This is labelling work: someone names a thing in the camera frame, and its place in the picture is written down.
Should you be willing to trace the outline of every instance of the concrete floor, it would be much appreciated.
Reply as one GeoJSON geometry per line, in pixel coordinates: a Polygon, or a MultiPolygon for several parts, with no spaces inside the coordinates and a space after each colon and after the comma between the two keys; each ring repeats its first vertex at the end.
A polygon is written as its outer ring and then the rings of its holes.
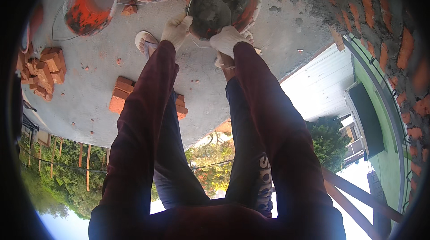
{"type": "MultiPolygon", "coordinates": [[[[24,85],[24,95],[37,109],[37,115],[27,109],[24,112],[51,134],[110,147],[117,134],[119,116],[108,109],[115,80],[124,76],[136,81],[147,61],[134,44],[135,34],[147,30],[160,39],[165,22],[184,11],[186,3],[185,0],[170,0],[138,6],[137,14],[131,16],[121,15],[124,6],[119,5],[110,24],[101,32],[91,37],[53,42],[52,22],[63,1],[42,0],[44,18],[33,38],[33,45],[39,51],[51,46],[63,49],[67,66],[65,83],[55,85],[49,103],[24,85]]],[[[309,62],[316,51],[332,41],[322,19],[309,15],[311,4],[307,0],[293,1],[294,4],[290,0],[263,0],[256,23],[250,28],[255,47],[262,49],[262,58],[278,79],[309,62]],[[272,6],[280,7],[282,11],[269,11],[272,6]]],[[[57,18],[54,36],[72,36],[62,22],[62,12],[57,18]]],[[[185,147],[199,141],[229,118],[225,79],[222,71],[214,66],[215,53],[212,48],[196,47],[188,37],[176,54],[180,70],[174,87],[185,96],[189,109],[186,118],[179,122],[185,147]]]]}

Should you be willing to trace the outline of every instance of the work glove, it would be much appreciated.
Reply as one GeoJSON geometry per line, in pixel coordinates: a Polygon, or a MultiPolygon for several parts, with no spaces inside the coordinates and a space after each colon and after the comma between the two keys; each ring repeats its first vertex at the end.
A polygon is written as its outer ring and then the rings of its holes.
{"type": "Polygon", "coordinates": [[[161,41],[167,40],[173,44],[176,52],[184,43],[185,37],[188,35],[188,28],[193,22],[193,17],[185,16],[185,12],[176,15],[170,19],[164,26],[161,41]]]}
{"type": "Polygon", "coordinates": [[[239,42],[251,44],[249,40],[249,37],[244,38],[233,26],[226,26],[222,28],[221,33],[211,37],[209,42],[211,43],[212,48],[234,58],[234,46],[239,42]]]}

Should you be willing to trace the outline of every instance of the leg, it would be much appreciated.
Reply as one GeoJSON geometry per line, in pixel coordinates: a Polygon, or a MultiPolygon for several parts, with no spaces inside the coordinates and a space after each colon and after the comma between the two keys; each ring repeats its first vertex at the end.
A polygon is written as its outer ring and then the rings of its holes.
{"type": "Polygon", "coordinates": [[[155,185],[166,209],[179,205],[205,205],[210,201],[185,158],[176,98],[172,91],[163,115],[154,165],[155,185]]]}
{"type": "Polygon", "coordinates": [[[270,164],[259,140],[243,90],[234,70],[225,70],[235,156],[226,199],[271,217],[273,208],[270,164]]]}

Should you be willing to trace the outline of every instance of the maroon shirt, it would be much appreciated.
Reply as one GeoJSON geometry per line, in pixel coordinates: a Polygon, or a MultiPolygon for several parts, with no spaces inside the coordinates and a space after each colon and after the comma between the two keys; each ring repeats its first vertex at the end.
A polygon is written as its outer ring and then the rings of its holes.
{"type": "Polygon", "coordinates": [[[90,239],[346,238],[303,118],[250,44],[236,44],[234,56],[236,78],[272,166],[278,218],[237,204],[182,206],[149,215],[154,154],[179,70],[175,48],[162,41],[118,119],[103,198],[91,213],[90,239]]]}

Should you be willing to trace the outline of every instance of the brick wall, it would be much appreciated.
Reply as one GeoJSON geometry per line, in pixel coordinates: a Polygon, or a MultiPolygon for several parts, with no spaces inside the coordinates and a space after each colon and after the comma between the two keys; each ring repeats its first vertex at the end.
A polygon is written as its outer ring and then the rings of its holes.
{"type": "Polygon", "coordinates": [[[430,148],[430,66],[407,5],[401,0],[308,2],[314,7],[311,15],[323,17],[338,32],[360,39],[389,77],[411,142],[413,200],[430,148]]]}

